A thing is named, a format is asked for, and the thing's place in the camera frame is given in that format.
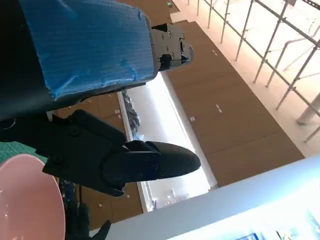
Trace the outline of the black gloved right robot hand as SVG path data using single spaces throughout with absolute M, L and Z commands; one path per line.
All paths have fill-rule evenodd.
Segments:
M 65 209 L 66 240 L 105 240 L 111 221 L 107 220 L 93 236 L 90 236 L 89 208 L 85 203 L 70 201 Z

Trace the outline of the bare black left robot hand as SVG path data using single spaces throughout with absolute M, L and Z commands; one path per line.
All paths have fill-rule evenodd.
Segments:
M 151 26 L 139 8 L 115 0 L 3 0 L 0 3 L 0 140 L 46 157 L 46 174 L 113 197 L 127 183 L 197 171 L 181 146 L 127 141 L 78 109 L 47 112 L 140 87 L 186 66 L 194 50 L 170 23 Z

